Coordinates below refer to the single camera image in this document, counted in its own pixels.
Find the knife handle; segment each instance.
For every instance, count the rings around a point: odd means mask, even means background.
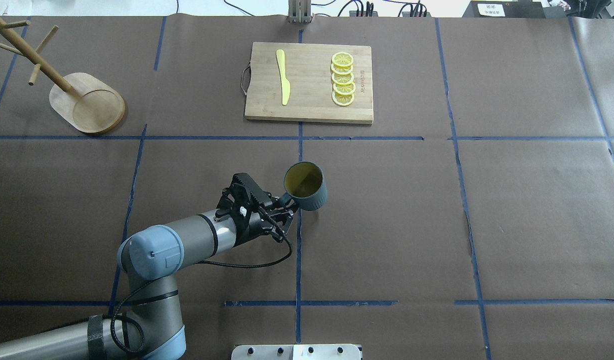
[[[280,69],[280,78],[286,79],[286,76],[284,75],[284,50],[279,48],[275,52],[275,58],[278,60],[278,69]]]

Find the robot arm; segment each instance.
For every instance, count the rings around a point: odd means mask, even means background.
[[[326,201],[321,174],[320,182],[316,190],[323,187],[324,196],[305,210],[315,210]],[[92,316],[75,325],[5,342],[0,344],[0,360],[180,358],[186,341],[175,273],[261,235],[287,242],[289,253],[281,260],[288,258],[291,244],[286,231],[299,207],[297,203],[288,205],[290,200],[288,195],[277,198],[262,191],[249,174],[235,174],[216,209],[149,227],[121,244],[117,260],[128,274],[131,294],[124,301],[133,299],[131,311],[119,313],[121,304],[115,318]],[[234,267],[264,267],[281,260]]]

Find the white label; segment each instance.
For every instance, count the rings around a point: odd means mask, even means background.
[[[482,16],[505,16],[502,4],[478,4],[478,12]]]

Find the wooden peg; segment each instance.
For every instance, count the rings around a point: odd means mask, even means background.
[[[3,29],[13,29],[13,28],[19,28],[19,27],[27,27],[28,25],[31,25],[31,21],[28,21],[28,20],[16,21],[16,22],[10,22],[7,25],[4,25],[2,28]]]
[[[38,78],[38,73],[40,71],[42,64],[35,64],[33,67],[33,72],[31,73],[31,77],[29,78],[29,85],[35,85],[35,80]]]
[[[58,29],[60,29],[60,28],[57,25],[53,25],[53,28],[51,29],[51,31],[49,31],[47,36],[45,36],[44,39],[42,39],[40,45],[38,45],[38,47],[35,48],[35,51],[37,53],[40,54],[42,52],[42,50],[44,50],[44,47],[49,43],[51,38],[53,38],[53,35],[57,32]]]
[[[0,49],[9,50],[12,53],[16,53],[18,55],[24,56],[23,53],[21,53],[20,50],[18,50],[17,48],[10,47],[9,45],[5,45],[4,43],[1,43],[1,42],[0,42]]]

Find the white bracket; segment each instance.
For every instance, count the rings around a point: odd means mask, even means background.
[[[231,360],[362,360],[354,344],[239,345]]]
[[[290,23],[311,23],[311,0],[289,0],[287,17]]]

